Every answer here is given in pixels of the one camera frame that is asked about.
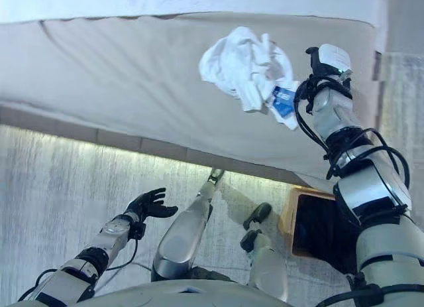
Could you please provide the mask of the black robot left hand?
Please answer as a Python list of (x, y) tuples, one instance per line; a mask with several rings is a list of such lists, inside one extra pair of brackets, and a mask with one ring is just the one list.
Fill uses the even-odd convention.
[(178, 212), (177, 206), (165, 206), (165, 188), (158, 188), (143, 193), (135, 198), (126, 208), (125, 213), (134, 213), (139, 221), (144, 221), (148, 217), (168, 218)]

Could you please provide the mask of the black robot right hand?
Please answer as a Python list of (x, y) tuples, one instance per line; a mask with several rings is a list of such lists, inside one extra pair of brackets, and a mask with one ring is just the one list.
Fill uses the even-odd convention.
[(319, 48), (312, 46), (306, 49), (306, 54), (310, 55), (310, 63), (313, 75), (321, 75), (321, 61), (319, 59)]

